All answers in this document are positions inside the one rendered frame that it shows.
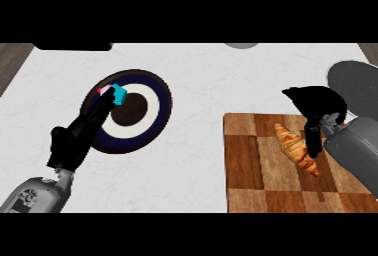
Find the golden brown croissant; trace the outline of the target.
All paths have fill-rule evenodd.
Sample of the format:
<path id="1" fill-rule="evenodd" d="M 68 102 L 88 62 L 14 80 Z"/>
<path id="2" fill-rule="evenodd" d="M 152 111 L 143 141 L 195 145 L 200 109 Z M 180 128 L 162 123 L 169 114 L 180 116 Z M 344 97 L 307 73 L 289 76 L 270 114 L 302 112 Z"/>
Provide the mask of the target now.
<path id="1" fill-rule="evenodd" d="M 294 164 L 314 177 L 320 175 L 314 159 L 307 152 L 305 140 L 280 124 L 274 124 L 279 148 Z"/>

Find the brown checkered wooden cutting board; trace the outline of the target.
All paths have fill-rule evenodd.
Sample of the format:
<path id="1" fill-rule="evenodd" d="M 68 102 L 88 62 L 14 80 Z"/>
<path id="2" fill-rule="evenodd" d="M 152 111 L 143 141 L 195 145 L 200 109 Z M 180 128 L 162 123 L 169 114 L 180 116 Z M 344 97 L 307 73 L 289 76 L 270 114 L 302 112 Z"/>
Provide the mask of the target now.
<path id="1" fill-rule="evenodd" d="M 308 175 L 280 152 L 274 125 L 304 133 L 299 115 L 223 116 L 227 210 L 257 213 L 378 213 L 378 200 L 326 152 Z"/>

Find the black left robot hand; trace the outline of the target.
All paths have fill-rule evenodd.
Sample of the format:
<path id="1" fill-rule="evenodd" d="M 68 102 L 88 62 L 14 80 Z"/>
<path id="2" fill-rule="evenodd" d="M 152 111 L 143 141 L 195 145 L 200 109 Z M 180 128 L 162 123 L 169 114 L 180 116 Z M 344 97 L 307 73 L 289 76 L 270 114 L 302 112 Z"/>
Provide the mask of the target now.
<path id="1" fill-rule="evenodd" d="M 96 132 L 115 107 L 115 89 L 109 88 L 97 99 L 90 111 L 81 114 L 68 127 L 51 129 L 51 146 L 47 166 L 74 172 L 87 156 Z"/>

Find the cupcake with teal wrapper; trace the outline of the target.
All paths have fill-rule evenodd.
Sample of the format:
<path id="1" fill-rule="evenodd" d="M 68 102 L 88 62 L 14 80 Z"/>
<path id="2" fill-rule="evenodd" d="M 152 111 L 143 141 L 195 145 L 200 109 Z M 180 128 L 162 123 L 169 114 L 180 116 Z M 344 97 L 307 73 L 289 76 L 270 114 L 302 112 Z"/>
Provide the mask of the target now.
<path id="1" fill-rule="evenodd" d="M 97 89 L 99 95 L 103 95 L 109 89 L 113 89 L 113 104 L 121 106 L 127 98 L 127 90 L 118 84 L 107 84 Z"/>

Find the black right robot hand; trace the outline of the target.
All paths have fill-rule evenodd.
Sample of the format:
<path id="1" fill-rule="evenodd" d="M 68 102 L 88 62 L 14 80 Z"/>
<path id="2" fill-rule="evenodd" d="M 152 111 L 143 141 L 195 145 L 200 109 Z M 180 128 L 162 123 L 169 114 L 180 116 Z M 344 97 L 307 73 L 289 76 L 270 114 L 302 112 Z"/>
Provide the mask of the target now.
<path id="1" fill-rule="evenodd" d="M 339 130 L 345 120 L 345 101 L 325 86 L 291 87 L 283 89 L 282 93 L 307 119 L 304 125 L 307 153 L 311 158 L 316 158 L 322 151 L 320 134 L 330 136 Z"/>

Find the grey round object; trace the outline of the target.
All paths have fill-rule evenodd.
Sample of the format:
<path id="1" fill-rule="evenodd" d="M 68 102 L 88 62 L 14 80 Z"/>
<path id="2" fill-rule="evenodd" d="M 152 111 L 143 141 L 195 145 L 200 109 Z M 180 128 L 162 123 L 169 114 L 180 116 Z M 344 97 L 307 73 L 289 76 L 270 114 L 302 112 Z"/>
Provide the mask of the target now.
<path id="1" fill-rule="evenodd" d="M 249 49 L 258 45 L 258 43 L 226 43 L 226 45 L 234 49 Z"/>

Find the dark grey pan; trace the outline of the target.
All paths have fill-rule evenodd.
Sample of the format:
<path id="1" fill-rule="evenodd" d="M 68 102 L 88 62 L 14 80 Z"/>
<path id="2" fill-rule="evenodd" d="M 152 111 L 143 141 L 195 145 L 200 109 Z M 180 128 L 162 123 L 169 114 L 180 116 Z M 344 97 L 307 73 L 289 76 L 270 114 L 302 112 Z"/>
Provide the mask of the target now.
<path id="1" fill-rule="evenodd" d="M 378 66 L 354 60 L 341 61 L 330 66 L 326 79 L 348 111 L 378 121 Z"/>

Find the navy and white ringed plate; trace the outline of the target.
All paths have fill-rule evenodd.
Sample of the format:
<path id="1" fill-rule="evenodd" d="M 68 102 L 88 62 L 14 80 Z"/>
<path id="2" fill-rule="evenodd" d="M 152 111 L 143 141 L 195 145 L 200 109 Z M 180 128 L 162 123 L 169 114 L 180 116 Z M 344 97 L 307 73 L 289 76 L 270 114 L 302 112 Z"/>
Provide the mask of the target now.
<path id="1" fill-rule="evenodd" d="M 144 147 L 168 123 L 172 100 L 165 81 L 152 72 L 130 69 L 109 75 L 91 88 L 79 112 L 87 113 L 100 98 L 97 89 L 116 84 L 125 101 L 116 106 L 97 130 L 91 147 L 107 154 L 125 154 Z"/>

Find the black appliance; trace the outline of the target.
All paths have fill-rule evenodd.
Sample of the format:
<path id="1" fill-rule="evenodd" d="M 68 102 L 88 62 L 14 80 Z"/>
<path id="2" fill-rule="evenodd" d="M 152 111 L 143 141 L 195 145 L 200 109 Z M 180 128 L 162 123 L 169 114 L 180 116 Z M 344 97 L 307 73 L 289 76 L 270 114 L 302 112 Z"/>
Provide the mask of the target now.
<path id="1" fill-rule="evenodd" d="M 34 46 L 40 50 L 59 51 L 109 51 L 110 43 L 35 43 Z"/>

